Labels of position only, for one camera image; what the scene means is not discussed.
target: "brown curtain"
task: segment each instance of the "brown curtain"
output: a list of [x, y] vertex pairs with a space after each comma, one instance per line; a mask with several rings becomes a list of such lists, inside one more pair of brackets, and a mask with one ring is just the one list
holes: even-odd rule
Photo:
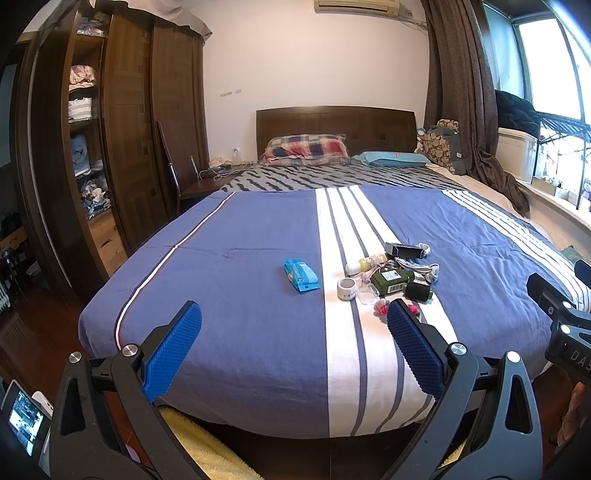
[[495, 88], [470, 0], [421, 0], [427, 17], [430, 68], [425, 128], [457, 120], [468, 174], [529, 211], [515, 178], [495, 158], [499, 140]]

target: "metal rack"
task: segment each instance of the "metal rack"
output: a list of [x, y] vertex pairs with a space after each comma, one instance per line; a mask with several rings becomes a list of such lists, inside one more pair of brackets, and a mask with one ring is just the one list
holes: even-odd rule
[[579, 194], [577, 199], [577, 210], [581, 204], [581, 197], [583, 195], [583, 185], [585, 181], [585, 167], [588, 156], [591, 155], [591, 148], [587, 148], [587, 144], [591, 144], [591, 125], [585, 123], [584, 120], [576, 120], [566, 116], [555, 115], [553, 113], [538, 113], [538, 126], [540, 130], [547, 128], [552, 130], [554, 135], [540, 140], [538, 137], [538, 146], [535, 152], [534, 172], [538, 165], [538, 155], [540, 154], [540, 145], [553, 143], [561, 138], [576, 137], [583, 140], [583, 171], [581, 172], [581, 183], [579, 187]]

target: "hand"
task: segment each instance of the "hand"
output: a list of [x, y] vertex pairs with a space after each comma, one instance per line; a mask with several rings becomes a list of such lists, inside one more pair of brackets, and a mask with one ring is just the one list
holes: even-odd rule
[[578, 383], [573, 389], [573, 394], [570, 397], [569, 411], [564, 416], [562, 427], [558, 432], [558, 446], [563, 446], [568, 442], [575, 433], [579, 431], [581, 426], [581, 418], [579, 417], [579, 407], [584, 400], [586, 387], [582, 383]]

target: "blue package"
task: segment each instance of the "blue package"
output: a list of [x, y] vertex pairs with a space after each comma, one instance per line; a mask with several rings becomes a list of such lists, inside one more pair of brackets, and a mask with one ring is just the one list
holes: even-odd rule
[[283, 262], [283, 268], [285, 269], [287, 278], [296, 290], [307, 291], [320, 288], [318, 276], [301, 258], [285, 260]]

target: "small bottle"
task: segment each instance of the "small bottle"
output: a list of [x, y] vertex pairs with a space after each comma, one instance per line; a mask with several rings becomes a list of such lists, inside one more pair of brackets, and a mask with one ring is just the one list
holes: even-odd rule
[[345, 270], [347, 272], [347, 275], [349, 275], [349, 276], [357, 275], [358, 273], [361, 273], [361, 272], [367, 272], [368, 270], [372, 269], [376, 265], [379, 265], [380, 263], [384, 263], [387, 261], [388, 261], [388, 257], [386, 257], [386, 254], [373, 255], [371, 257], [362, 258], [356, 264], [353, 264], [353, 265], [347, 264], [345, 266]]

